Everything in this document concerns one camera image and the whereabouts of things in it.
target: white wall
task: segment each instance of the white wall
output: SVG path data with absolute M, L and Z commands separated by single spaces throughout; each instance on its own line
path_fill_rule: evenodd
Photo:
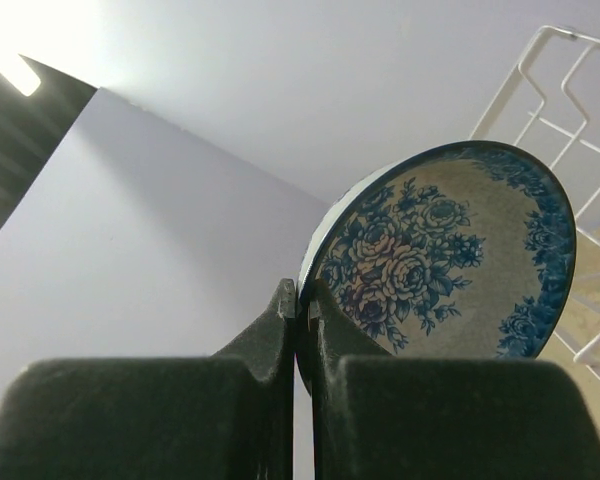
M 213 353 L 295 278 L 326 209 L 98 91 L 0 231 L 0 397 L 41 358 Z

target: blue floral pattern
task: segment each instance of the blue floral pattern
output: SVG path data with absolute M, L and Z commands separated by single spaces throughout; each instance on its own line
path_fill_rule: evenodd
M 398 353 L 409 340 L 396 320 L 414 319 L 429 335 L 461 315 L 449 298 L 471 283 L 460 270 L 480 265 L 485 239 L 461 231 L 471 225 L 467 202 L 434 185 L 418 188 L 415 178 L 395 189 L 382 187 L 358 207 L 318 275 L 364 332 L 386 337 Z
M 470 160 L 537 205 L 527 213 L 524 248 L 533 252 L 539 293 L 512 306 L 494 346 L 500 357 L 536 356 L 558 320 L 573 275 L 575 225 L 566 196 L 535 161 L 507 146 L 442 149 L 424 161 L 457 159 Z M 468 202 L 435 185 L 418 186 L 415 177 L 402 185 L 385 184 L 349 216 L 317 276 L 345 314 L 370 337 L 388 340 L 398 354 L 409 343 L 400 324 L 418 322 L 428 336 L 462 315 L 452 297 L 471 285 L 463 270 L 480 267 L 487 241 L 470 234 L 474 216 Z

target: white wire rack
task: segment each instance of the white wire rack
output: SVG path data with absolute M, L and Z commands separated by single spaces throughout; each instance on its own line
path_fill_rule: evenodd
M 543 91 L 543 88 L 541 88 L 539 82 L 532 74 L 531 67 L 534 65 L 536 60 L 538 60 L 538 57 L 545 49 L 549 41 L 555 37 L 567 39 L 577 43 L 578 45 L 582 45 L 582 51 L 580 55 L 571 65 L 560 84 L 562 94 L 569 100 L 569 102 L 575 107 L 581 116 L 581 122 L 575 131 L 570 131 L 569 129 L 564 128 L 555 122 L 550 121 L 548 118 L 546 118 L 546 116 L 543 116 L 547 110 L 549 96 L 545 93 L 545 91 Z M 585 106 L 571 89 L 571 83 L 575 73 L 581 69 L 585 59 L 587 59 L 591 53 L 596 50 L 600 50 L 599 38 L 594 38 L 589 35 L 584 35 L 582 33 L 565 28 L 553 26 L 544 26 L 540 28 L 540 30 L 538 30 L 536 35 L 528 44 L 518 62 L 514 65 L 511 73 L 483 114 L 470 138 L 487 138 L 495 122 L 505 114 L 505 109 L 512 102 L 514 93 L 526 82 L 526 84 L 528 84 L 535 91 L 540 99 L 540 103 L 535 110 L 528 112 L 529 119 L 516 137 L 514 145 L 519 144 L 523 139 L 525 139 L 525 137 L 527 137 L 529 134 L 530 129 L 534 125 L 541 123 L 544 126 L 553 129 L 555 132 L 560 133 L 564 138 L 564 146 L 557 156 L 551 161 L 551 163 L 549 163 L 549 168 L 552 170 L 555 169 L 555 167 L 564 159 L 565 155 L 574 147 L 574 145 L 579 144 L 600 155 L 600 147 L 583 138 L 587 127 L 590 126 L 591 117 Z M 600 247 L 600 239 L 586 228 L 583 228 L 580 220 L 584 212 L 591 207 L 593 202 L 599 196 L 600 184 L 575 214 L 578 232 L 584 235 L 598 247 Z M 580 275 L 577 277 L 577 279 L 584 280 L 596 277 L 600 277 L 600 271 L 592 274 Z M 600 314 L 600 306 L 582 297 L 581 295 L 571 294 L 571 298 Z M 600 364 L 597 363 L 592 356 L 593 351 L 600 346 L 600 334 L 584 347 L 579 345 L 578 342 L 560 326 L 556 328 L 555 335 L 574 354 L 574 362 L 587 365 L 587 368 L 591 371 L 591 373 L 593 373 L 600 380 Z

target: bowl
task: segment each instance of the bowl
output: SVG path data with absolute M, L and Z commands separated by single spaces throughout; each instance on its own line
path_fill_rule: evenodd
M 567 195 L 529 153 L 467 141 L 356 184 L 316 229 L 298 281 L 398 356 L 536 357 L 567 300 L 576 227 Z

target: fluorescent light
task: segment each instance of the fluorescent light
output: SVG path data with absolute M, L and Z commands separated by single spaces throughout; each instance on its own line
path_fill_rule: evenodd
M 0 49 L 0 73 L 27 97 L 40 86 L 40 77 L 14 52 Z

